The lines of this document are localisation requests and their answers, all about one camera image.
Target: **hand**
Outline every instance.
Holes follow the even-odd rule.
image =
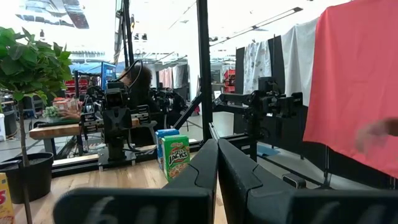
[[[384,120],[375,122],[357,132],[355,147],[360,152],[366,152],[369,146],[383,146],[388,134],[388,125]]]
[[[70,111],[70,110],[59,110],[58,114],[62,119],[80,119],[80,112]]]

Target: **dark hair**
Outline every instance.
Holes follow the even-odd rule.
[[[134,68],[132,68],[130,72],[127,74],[127,77],[129,77],[130,81],[133,82],[137,78],[140,67],[141,65],[134,66]],[[141,74],[139,75],[138,80],[136,81],[134,86],[140,89],[149,89],[151,80],[152,80],[152,72],[148,67],[142,66]]]

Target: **cereal box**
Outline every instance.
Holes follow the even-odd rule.
[[[8,189],[7,176],[0,173],[0,223],[15,223],[14,209],[12,208],[10,191]]]
[[[162,149],[164,173],[171,181],[190,161],[189,138],[184,135],[165,136],[162,138]]]
[[[163,170],[163,149],[162,149],[162,138],[165,136],[171,136],[180,134],[180,132],[174,128],[158,130],[155,132],[156,135],[156,148],[157,148],[157,161],[159,162],[159,167]]]

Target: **green cereal box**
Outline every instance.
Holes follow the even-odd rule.
[[[162,138],[163,168],[168,181],[178,176],[190,161],[189,138],[182,134]]]

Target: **black plant pot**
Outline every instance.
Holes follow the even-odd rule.
[[[28,155],[30,166],[25,168],[25,184],[29,192],[29,201],[37,200],[47,195],[51,190],[51,169],[54,161],[52,153],[41,152]],[[8,161],[22,160],[18,156]],[[17,165],[0,169],[7,174],[10,188],[11,201],[14,204],[24,203],[24,192],[22,188],[22,173]]]

